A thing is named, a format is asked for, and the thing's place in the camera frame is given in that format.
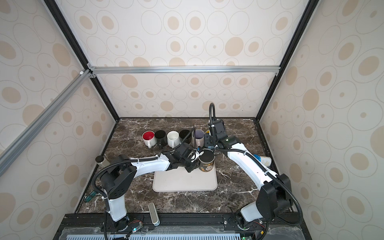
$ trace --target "cable tie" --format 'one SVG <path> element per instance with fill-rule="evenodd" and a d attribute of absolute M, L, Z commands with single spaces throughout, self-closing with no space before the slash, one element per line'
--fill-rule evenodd
<path fill-rule="evenodd" d="M 137 163 L 139 163 L 139 162 L 140 162 L 140 159 L 139 159 L 139 158 L 137 158 L 137 157 L 130 157 L 129 159 L 131 159 L 131 160 L 137 159 Z"/>
<path fill-rule="evenodd" d="M 271 170 L 271 169 L 268 169 L 267 171 L 265 171 L 265 172 L 264 172 L 264 175 L 266 175 L 267 173 L 270 173 L 270 174 L 273 176 L 273 174 L 272 174 L 272 170 Z"/>

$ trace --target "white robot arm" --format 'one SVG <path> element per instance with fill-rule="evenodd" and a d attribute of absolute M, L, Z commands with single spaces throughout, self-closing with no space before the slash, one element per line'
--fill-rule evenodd
<path fill-rule="evenodd" d="M 239 226 L 244 228 L 255 219 L 264 218 L 267 221 L 279 218 L 288 225 L 298 226 L 303 221 L 303 213 L 299 203 L 291 192 L 289 178 L 285 175 L 278 175 L 259 162 L 235 136 L 228 136 L 224 122 L 221 119 L 212 117 L 210 106 L 210 140 L 205 143 L 211 148 L 223 152 L 227 157 L 237 163 L 241 169 L 252 179 L 259 190 L 258 198 L 236 212 L 236 221 Z M 185 167 L 191 172 L 197 167 L 197 157 L 199 153 L 189 146 L 182 143 L 168 152 L 163 152 L 159 156 L 133 159 L 125 155 L 119 155 L 110 166 L 97 172 L 92 178 L 92 186 L 96 192 L 103 196 L 106 201 L 107 212 L 116 222 L 126 216 L 124 194 L 129 188 L 132 180 L 140 175 L 166 171 Z M 104 190 L 96 186 L 96 179 L 100 176 L 100 181 Z M 295 204 L 299 220 L 290 223 L 281 219 L 279 215 L 286 209 Z"/>

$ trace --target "black frame edge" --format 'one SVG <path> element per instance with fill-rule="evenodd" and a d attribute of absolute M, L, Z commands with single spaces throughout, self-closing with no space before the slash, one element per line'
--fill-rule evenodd
<path fill-rule="evenodd" d="M 311 19 L 312 14 L 313 14 L 314 10 L 316 9 L 318 2 L 319 2 L 319 0 L 309 0 L 308 4 L 307 4 L 307 6 L 303 12 L 303 15 L 300 19 L 300 22 L 297 25 L 295 33 L 293 34 L 291 42 L 288 45 L 287 51 L 285 52 L 284 57 L 280 63 L 280 71 L 277 74 L 277 76 L 274 77 L 272 84 L 271 84 L 270 88 L 268 89 L 267 94 L 265 95 L 265 98 L 264 98 L 263 103 L 260 107 L 260 110 L 256 115 L 257 121 L 259 121 L 262 118 L 262 116 L 263 116 L 263 114 L 264 114 L 264 112 L 265 112 L 265 110 L 269 104 L 269 101 L 271 100 L 271 98 L 275 92 L 275 89 L 276 89 L 277 85 L 279 84 L 280 79 L 285 72 L 285 69 L 288 66 L 288 63 L 289 63 L 289 61 L 293 55 L 293 52 L 295 51 L 295 49 L 296 49 L 296 47 L 297 47 L 297 45 L 298 45 L 298 43 L 302 37 L 307 25 L 308 25 L 309 20 Z"/>
<path fill-rule="evenodd" d="M 83 50 L 81 49 L 79 43 L 77 42 L 74 34 L 72 33 L 71 28 L 69 27 L 68 23 L 66 22 L 65 17 L 61 13 L 55 0 L 44 0 L 44 2 L 47 5 L 49 11 L 51 12 L 53 18 L 55 19 L 57 25 L 59 26 L 61 32 L 63 33 L 63 35 L 67 39 L 73 52 L 76 54 L 77 58 L 79 59 L 83 68 L 89 69 L 90 72 L 92 73 L 92 70 L 87 65 L 89 62 L 87 57 L 85 56 Z M 99 93 L 101 99 L 104 101 L 104 104 L 107 106 L 112 117 L 117 122 L 119 120 L 119 115 L 117 114 L 117 112 L 116 112 L 115 108 L 113 107 L 110 99 L 108 98 L 106 92 L 104 91 L 102 85 L 100 84 L 100 81 L 96 77 L 91 78 L 91 81 L 92 81 L 93 85 L 95 86 L 97 92 Z"/>
<path fill-rule="evenodd" d="M 168 227 L 201 227 L 201 226 L 212 226 L 212 227 L 221 227 L 224 226 L 224 217 L 230 216 L 231 213 L 158 213 L 159 218 L 161 219 L 160 226 Z M 128 213 L 130 219 L 142 219 L 144 227 L 149 227 L 150 230 L 154 229 L 152 224 L 151 217 L 149 213 Z M 288 221 L 295 221 L 298 217 L 297 212 L 285 212 L 281 216 Z M 105 220 L 105 213 L 95 213 L 95 214 L 66 214 L 62 220 L 54 240 L 58 240 L 62 231 L 68 228 L 83 228 L 83 227 L 100 227 L 103 231 L 103 222 Z M 279 219 L 269 222 L 270 227 L 276 226 L 286 226 Z M 301 224 L 304 237 L 306 240 L 311 240 L 311 237 L 308 237 L 308 229 L 305 223 Z M 240 229 L 231 229 L 235 233 L 247 234 L 247 236 L 252 236 L 254 234 L 253 230 L 242 231 Z M 114 232 L 112 234 L 122 233 L 127 234 L 128 232 Z"/>
<path fill-rule="evenodd" d="M 275 164 L 275 160 L 273 159 L 271 150 L 269 149 L 267 140 L 265 139 L 265 136 L 264 136 L 263 130 L 262 130 L 261 126 L 260 126 L 260 123 L 259 123 L 259 121 L 256 118 L 255 118 L 255 120 L 253 122 L 255 124 L 255 128 L 256 128 L 257 134 L 259 135 L 260 142 L 263 145 L 263 149 L 264 149 L 265 155 L 267 157 L 270 157 L 271 160 L 272 160 L 270 169 L 275 171 L 277 174 L 279 174 L 279 171 L 277 170 L 277 167 L 276 167 L 276 164 Z"/>
<path fill-rule="evenodd" d="M 101 152 L 101 155 L 102 155 L 102 156 L 105 154 L 105 151 L 107 150 L 107 147 L 108 147 L 108 145 L 109 145 L 109 142 L 111 141 L 111 139 L 112 139 L 112 137 L 113 137 L 113 134 L 115 133 L 115 130 L 116 130 L 116 128 L 118 127 L 119 122 L 120 122 L 120 120 L 116 121 L 115 125 L 113 126 L 113 129 L 112 129 L 112 131 L 111 131 L 111 134 L 109 135 L 108 140 L 107 140 L 107 142 L 105 143 L 104 149 L 103 149 L 103 151 Z M 87 183 L 87 186 L 85 187 L 85 189 L 84 189 L 84 191 L 83 191 L 83 194 L 81 195 L 79 204 L 76 206 L 76 210 L 74 211 L 75 214 L 78 214 L 78 213 L 79 213 L 79 210 L 80 210 L 80 207 L 81 207 L 81 205 L 82 205 L 82 203 L 83 203 L 84 197 L 85 197 L 85 195 L 87 194 L 89 187 L 91 186 L 91 179 L 92 179 L 93 176 L 96 174 L 98 167 L 99 167 L 99 165 L 96 164 L 95 168 L 94 168 L 93 171 L 92 171 L 91 178 L 89 179 L 89 181 L 88 181 L 88 183 Z"/>

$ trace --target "dark marble surface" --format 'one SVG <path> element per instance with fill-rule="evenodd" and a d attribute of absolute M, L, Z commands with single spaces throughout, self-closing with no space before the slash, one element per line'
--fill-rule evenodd
<path fill-rule="evenodd" d="M 179 131 L 196 126 L 208 130 L 208 119 L 122 119 L 107 147 L 106 157 L 113 159 L 119 154 L 129 157 L 147 157 L 157 154 L 157 147 L 147 148 L 141 139 L 147 130 Z M 236 135 L 247 149 L 264 155 L 263 147 L 252 119 L 224 119 L 228 135 Z M 148 204 L 153 202 L 158 212 L 230 212 L 256 200 L 258 190 L 247 174 L 229 158 L 219 153 L 215 159 L 218 187 L 214 191 L 196 192 L 155 192 L 152 189 L 153 173 L 135 178 L 125 194 L 128 212 L 148 212 Z M 82 202 L 79 213 L 104 212 L 104 202 L 100 195 L 90 202 Z"/>

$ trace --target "white panel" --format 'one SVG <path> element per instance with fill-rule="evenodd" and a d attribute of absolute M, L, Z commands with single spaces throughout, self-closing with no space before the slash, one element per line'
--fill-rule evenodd
<path fill-rule="evenodd" d="M 384 234 L 383 9 L 322 1 L 261 120 L 312 239 Z"/>
<path fill-rule="evenodd" d="M 86 80 L 1 176 L 1 239 L 53 238 L 79 202 L 114 123 Z"/>
<path fill-rule="evenodd" d="M 99 74 L 120 117 L 254 117 L 274 73 Z"/>
<path fill-rule="evenodd" d="M 306 1 L 60 1 L 94 66 L 279 65 Z"/>
<path fill-rule="evenodd" d="M 82 67 L 36 0 L 0 4 L 0 154 Z"/>

